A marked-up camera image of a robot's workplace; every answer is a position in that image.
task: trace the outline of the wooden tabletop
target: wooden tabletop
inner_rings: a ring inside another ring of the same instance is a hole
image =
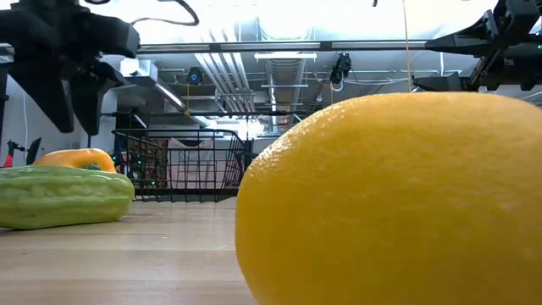
[[[0,230],[0,304],[255,304],[235,202],[135,202],[119,222]]]

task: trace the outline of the wire basket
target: wire basket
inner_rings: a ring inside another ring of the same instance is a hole
[[[237,195],[247,145],[231,130],[115,130],[113,159],[135,199],[219,202]]]

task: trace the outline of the lemon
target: lemon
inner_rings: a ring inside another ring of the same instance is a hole
[[[335,104],[247,170],[237,257],[262,305],[542,304],[542,111],[413,93]]]

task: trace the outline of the bell pepper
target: bell pepper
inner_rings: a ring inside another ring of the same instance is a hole
[[[37,166],[61,166],[72,169],[98,169],[110,173],[116,173],[111,156],[101,149],[68,149],[51,152],[33,165]]]

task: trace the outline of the cucumber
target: cucumber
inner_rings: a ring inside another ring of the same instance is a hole
[[[130,209],[124,175],[58,166],[0,169],[0,227],[42,229],[115,221]]]

